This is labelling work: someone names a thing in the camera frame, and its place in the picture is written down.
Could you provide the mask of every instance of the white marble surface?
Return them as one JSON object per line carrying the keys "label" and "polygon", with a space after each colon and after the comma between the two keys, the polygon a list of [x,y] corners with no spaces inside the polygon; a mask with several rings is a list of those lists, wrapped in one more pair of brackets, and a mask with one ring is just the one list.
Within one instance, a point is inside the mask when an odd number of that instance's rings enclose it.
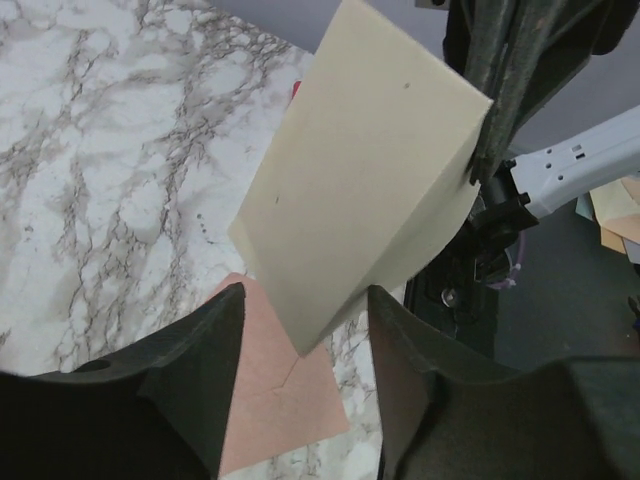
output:
{"label": "white marble surface", "polygon": [[[244,273],[226,230],[311,60],[196,0],[0,0],[0,369],[72,370]],[[351,431],[229,480],[375,478],[365,319],[327,343]]]}

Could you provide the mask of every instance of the dark floor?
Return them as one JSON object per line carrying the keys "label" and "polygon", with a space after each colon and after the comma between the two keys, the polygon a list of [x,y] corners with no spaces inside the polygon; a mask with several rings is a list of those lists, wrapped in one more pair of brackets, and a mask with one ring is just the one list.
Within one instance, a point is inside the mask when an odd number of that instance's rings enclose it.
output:
{"label": "dark floor", "polygon": [[575,202],[527,232],[523,269],[502,293],[495,359],[530,370],[574,355],[640,356],[629,295],[640,276],[600,245],[599,229]]}

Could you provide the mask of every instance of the envelope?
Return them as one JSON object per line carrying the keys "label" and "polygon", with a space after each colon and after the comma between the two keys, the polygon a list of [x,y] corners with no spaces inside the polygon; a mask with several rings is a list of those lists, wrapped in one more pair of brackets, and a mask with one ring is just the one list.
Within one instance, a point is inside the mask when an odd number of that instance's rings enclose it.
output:
{"label": "envelope", "polygon": [[596,219],[601,227],[640,243],[640,205],[631,197],[621,180],[591,191]]}
{"label": "envelope", "polygon": [[229,230],[300,354],[467,217],[491,101],[363,0],[338,8]]}
{"label": "envelope", "polygon": [[631,198],[633,198],[636,203],[640,203],[640,180],[637,178],[627,177],[620,181],[622,182],[622,185],[624,185],[624,188],[627,189],[629,195],[631,195]]}
{"label": "envelope", "polygon": [[215,293],[238,282],[246,317],[220,476],[349,430],[327,349],[300,358],[255,280],[231,274]]}
{"label": "envelope", "polygon": [[600,227],[600,244],[614,252],[627,253],[622,237],[603,227]]}

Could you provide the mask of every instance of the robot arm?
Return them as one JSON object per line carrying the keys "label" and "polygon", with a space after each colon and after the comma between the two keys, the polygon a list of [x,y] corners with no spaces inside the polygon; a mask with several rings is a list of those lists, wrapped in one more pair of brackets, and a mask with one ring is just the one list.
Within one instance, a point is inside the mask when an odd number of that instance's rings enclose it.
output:
{"label": "robot arm", "polygon": [[575,137],[519,155],[511,175],[540,219],[601,185],[640,170],[640,106]]}

